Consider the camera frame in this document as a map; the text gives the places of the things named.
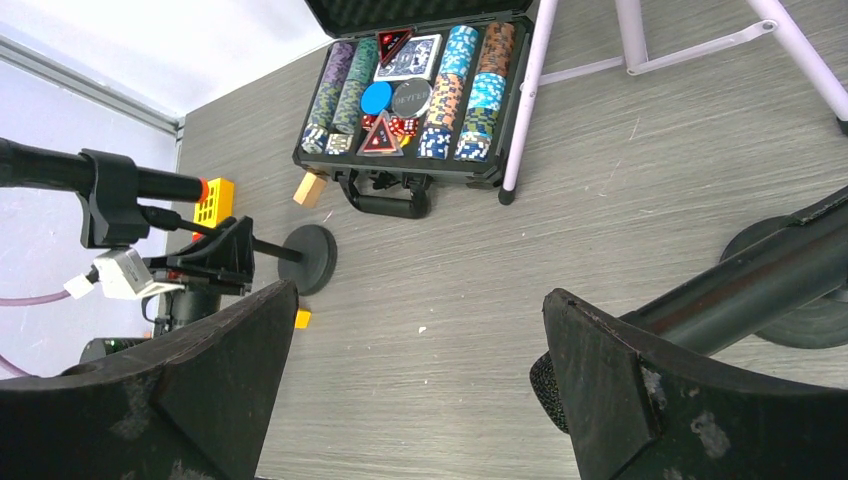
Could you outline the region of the lilac tripod music stand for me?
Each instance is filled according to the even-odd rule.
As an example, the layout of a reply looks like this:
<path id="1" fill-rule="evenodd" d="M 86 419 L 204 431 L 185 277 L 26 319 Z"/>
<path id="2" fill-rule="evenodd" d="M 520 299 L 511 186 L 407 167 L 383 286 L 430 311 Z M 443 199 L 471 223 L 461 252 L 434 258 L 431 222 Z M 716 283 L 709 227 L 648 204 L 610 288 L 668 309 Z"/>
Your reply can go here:
<path id="1" fill-rule="evenodd" d="M 639 1 L 617 1 L 615 9 L 622 42 L 622 55 L 544 74 L 542 70 L 559 3 L 555 0 L 540 1 L 535 30 L 530 40 L 524 80 L 519 86 L 520 96 L 517 103 L 517 116 L 506 162 L 505 176 L 498 196 L 499 202 L 503 205 L 510 205 L 516 198 L 523 151 L 540 86 L 591 75 L 619 66 L 623 67 L 626 73 L 632 77 L 640 76 L 741 46 L 765 35 L 774 36 L 777 43 L 791 57 L 794 64 L 832 110 L 842 133 L 846 133 L 847 90 L 802 32 L 789 11 L 778 0 L 748 0 L 747 4 L 757 15 L 757 22 L 739 31 L 661 57 L 651 58 L 645 35 L 641 3 Z"/>

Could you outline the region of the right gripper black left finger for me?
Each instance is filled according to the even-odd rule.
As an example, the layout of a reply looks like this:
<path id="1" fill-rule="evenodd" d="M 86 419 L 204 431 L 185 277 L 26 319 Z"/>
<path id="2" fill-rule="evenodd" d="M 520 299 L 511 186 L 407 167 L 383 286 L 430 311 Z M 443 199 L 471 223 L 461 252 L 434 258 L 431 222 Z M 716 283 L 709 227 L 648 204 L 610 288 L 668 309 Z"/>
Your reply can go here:
<path id="1" fill-rule="evenodd" d="M 294 333 L 278 281 L 54 377 L 1 384 L 5 479 L 251 479 Z"/>

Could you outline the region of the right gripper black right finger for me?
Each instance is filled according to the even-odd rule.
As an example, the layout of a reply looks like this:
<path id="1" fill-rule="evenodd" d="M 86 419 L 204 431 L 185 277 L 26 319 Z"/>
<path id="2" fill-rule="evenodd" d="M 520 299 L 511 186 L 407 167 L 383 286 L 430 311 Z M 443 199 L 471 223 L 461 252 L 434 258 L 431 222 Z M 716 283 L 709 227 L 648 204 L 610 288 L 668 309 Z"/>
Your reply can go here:
<path id="1" fill-rule="evenodd" d="M 843 479 L 847 393 L 737 368 L 563 289 L 543 302 L 584 479 Z"/>

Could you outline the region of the black microphone plain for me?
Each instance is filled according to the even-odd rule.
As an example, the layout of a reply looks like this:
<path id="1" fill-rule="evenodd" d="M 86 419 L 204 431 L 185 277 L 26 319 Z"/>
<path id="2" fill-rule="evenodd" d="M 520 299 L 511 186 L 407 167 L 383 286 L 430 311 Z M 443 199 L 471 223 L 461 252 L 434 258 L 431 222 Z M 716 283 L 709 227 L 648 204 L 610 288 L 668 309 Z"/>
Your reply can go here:
<path id="1" fill-rule="evenodd" d="M 759 242 L 645 306 L 611 316 L 716 360 L 717 352 L 847 284 L 846 191 L 783 217 Z M 530 378 L 549 418 L 569 435 L 549 349 Z"/>

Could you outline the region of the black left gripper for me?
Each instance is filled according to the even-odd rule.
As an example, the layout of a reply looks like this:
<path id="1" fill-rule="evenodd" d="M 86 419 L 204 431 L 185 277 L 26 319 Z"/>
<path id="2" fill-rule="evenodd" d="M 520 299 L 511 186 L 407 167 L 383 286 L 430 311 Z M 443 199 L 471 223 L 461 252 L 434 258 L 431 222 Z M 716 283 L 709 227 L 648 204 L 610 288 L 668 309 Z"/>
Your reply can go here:
<path id="1" fill-rule="evenodd" d="M 230 217 L 215 228 L 215 235 L 170 254 L 147 257 L 145 266 L 155 280 L 244 295 L 252 289 L 255 272 L 252 233 L 250 218 Z"/>

